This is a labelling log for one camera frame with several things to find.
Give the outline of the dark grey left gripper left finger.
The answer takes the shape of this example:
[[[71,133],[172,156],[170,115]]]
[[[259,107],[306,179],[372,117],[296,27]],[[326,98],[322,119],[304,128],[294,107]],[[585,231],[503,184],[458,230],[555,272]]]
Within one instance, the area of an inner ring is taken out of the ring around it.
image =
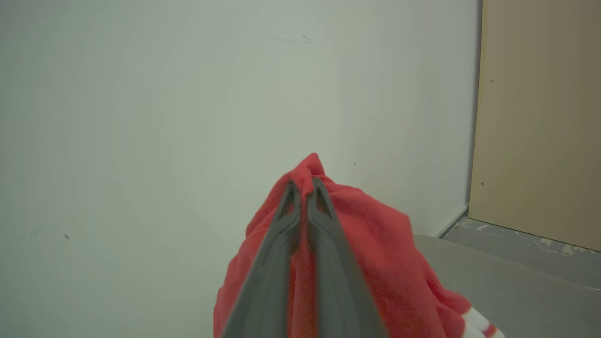
[[[288,182],[221,338],[287,338],[292,255],[298,250],[301,193]]]

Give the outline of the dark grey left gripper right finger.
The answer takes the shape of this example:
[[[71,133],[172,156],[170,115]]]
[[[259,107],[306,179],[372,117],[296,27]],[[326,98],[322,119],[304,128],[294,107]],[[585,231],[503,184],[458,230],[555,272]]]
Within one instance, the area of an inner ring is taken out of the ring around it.
[[[388,338],[332,199],[321,179],[308,196],[308,233],[317,278],[318,338]]]

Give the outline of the red Bulls basketball jersey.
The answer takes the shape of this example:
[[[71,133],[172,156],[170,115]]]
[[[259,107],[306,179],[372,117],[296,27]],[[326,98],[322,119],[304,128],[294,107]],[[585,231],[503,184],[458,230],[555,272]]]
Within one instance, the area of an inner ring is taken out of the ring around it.
[[[221,338],[290,181],[301,195],[301,217],[299,247],[290,264],[287,338],[318,338],[316,261],[308,233],[308,196],[314,178],[326,186],[388,338],[505,338],[465,297],[442,285],[416,248],[406,214],[358,188],[333,182],[317,154],[307,156],[276,182],[247,226],[246,238],[217,292],[214,338]]]

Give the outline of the beige wooden door panel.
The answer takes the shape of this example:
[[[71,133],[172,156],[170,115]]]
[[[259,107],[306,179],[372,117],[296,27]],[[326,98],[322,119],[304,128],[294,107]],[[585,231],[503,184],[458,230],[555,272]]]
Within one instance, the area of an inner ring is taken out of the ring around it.
[[[483,0],[469,217],[601,252],[601,0]]]

